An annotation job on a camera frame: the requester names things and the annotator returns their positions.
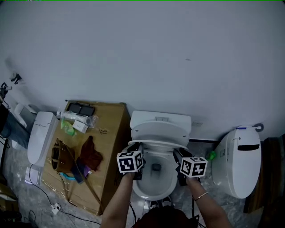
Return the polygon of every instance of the gray floor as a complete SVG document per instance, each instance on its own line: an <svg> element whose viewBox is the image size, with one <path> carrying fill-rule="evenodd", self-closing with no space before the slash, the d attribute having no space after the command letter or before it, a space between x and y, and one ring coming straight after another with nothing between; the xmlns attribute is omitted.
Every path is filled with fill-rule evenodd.
<svg viewBox="0 0 285 228"><path fill-rule="evenodd" d="M197 156L205 156L206 153L213 150L213 145L210 143L191 142L189 143L188 147L191 153ZM97 224L82 221L71 216L67 216L61 212L54 216L51 213L50 204L44 193L35 186L25 183L25 171L29 166L30 163L28 161L26 151L16 151L12 148L6 151L4 160L4 175L8 180L8 185L19 199L20 212L22 213L23 217L28 217L29 211L33 210L36 215L36 224L40 228L51 228L53 226L61 228L99 227ZM206 176L201 179L201 183L210 193L210 195L218 202L218 204L223 207L234 227L257 227L262 210L256 211L249 215L244 214L244 199L236 199L218 191L212 182L211 163L209 163ZM63 198L57 196L54 192L43 185L41 188L48 194L51 202L58 202L65 212L71 213L83 219L98 221L99 223L101 222L100 217L96 217L84 210L66 203ZM188 218L191 218L192 196L187 187L180 187L177 185L176 189L171 194L171 198L175 208L182 210ZM137 218L141 218L145 213L148 212L148 202L138 197L135 193L133 193L131 196L131 202ZM200 212L195 205L195 215L196 214L200 214ZM200 223L205 225L201 216ZM130 228L132 225L133 214L132 211L129 210L126 227Z"/></svg>

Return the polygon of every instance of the green object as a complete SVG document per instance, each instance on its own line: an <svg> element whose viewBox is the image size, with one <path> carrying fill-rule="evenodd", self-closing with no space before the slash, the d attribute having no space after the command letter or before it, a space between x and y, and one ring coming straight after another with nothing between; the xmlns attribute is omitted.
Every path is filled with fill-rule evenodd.
<svg viewBox="0 0 285 228"><path fill-rule="evenodd" d="M75 129L72 127L71 123L61 119L61 129L64 129L66 134L73 136L75 134Z"/></svg>
<svg viewBox="0 0 285 228"><path fill-rule="evenodd" d="M207 160L208 160L208 161L212 161L216 156L217 156L216 152L215 152L215 151L212 151L212 152L210 153L209 158L208 158Z"/></svg>

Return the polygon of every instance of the shoe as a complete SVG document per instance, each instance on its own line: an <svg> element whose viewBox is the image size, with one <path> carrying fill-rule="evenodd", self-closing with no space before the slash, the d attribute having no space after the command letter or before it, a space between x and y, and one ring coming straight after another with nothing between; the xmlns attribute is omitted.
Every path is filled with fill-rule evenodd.
<svg viewBox="0 0 285 228"><path fill-rule="evenodd" d="M159 203L157 201L151 201L150 209L159 208Z"/></svg>
<svg viewBox="0 0 285 228"><path fill-rule="evenodd" d="M162 204L163 207L165 207L165 206L170 206L170 207L171 207L172 201L171 201L170 197L168 196L168 197L165 197L165 198L161 201L161 204Z"/></svg>

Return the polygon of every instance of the person's right arm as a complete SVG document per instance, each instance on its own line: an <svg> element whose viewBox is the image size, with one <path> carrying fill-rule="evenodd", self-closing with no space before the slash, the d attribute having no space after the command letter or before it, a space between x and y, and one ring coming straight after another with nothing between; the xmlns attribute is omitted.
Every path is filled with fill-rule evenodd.
<svg viewBox="0 0 285 228"><path fill-rule="evenodd" d="M206 193L198 180L187 178L186 182L194 199ZM209 194L202 196L196 203L207 228L232 228L226 212Z"/></svg>

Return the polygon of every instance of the fiducial marker cube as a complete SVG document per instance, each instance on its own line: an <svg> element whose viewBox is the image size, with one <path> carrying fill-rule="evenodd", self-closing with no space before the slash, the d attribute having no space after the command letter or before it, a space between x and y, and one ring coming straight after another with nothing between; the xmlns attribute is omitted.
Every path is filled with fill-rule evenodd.
<svg viewBox="0 0 285 228"><path fill-rule="evenodd" d="M208 161L202 157L182 158L180 173L187 177L205 176Z"/></svg>
<svg viewBox="0 0 285 228"><path fill-rule="evenodd" d="M122 152L117 155L120 173L137 172L143 166L141 151Z"/></svg>

